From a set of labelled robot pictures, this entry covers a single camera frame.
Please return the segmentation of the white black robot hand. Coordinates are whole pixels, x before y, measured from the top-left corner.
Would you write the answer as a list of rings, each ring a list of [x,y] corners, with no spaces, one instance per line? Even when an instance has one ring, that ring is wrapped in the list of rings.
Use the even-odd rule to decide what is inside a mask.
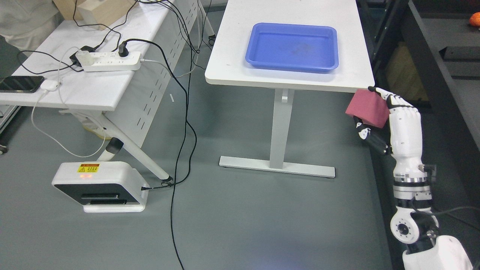
[[[421,115],[415,106],[399,94],[380,87],[368,87],[386,102],[389,119],[384,128],[365,124],[353,116],[358,136],[383,155],[391,155],[396,165],[394,179],[398,182],[423,182],[427,173],[423,167]]]

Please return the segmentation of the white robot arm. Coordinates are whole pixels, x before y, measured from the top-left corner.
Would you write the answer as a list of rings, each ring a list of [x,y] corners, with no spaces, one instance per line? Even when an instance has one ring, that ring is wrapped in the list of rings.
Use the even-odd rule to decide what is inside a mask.
[[[421,165],[421,178],[396,177],[393,190],[396,213],[390,221],[393,236],[406,246],[406,270],[477,270],[458,239],[440,233],[437,213],[432,212],[430,184],[437,167]]]

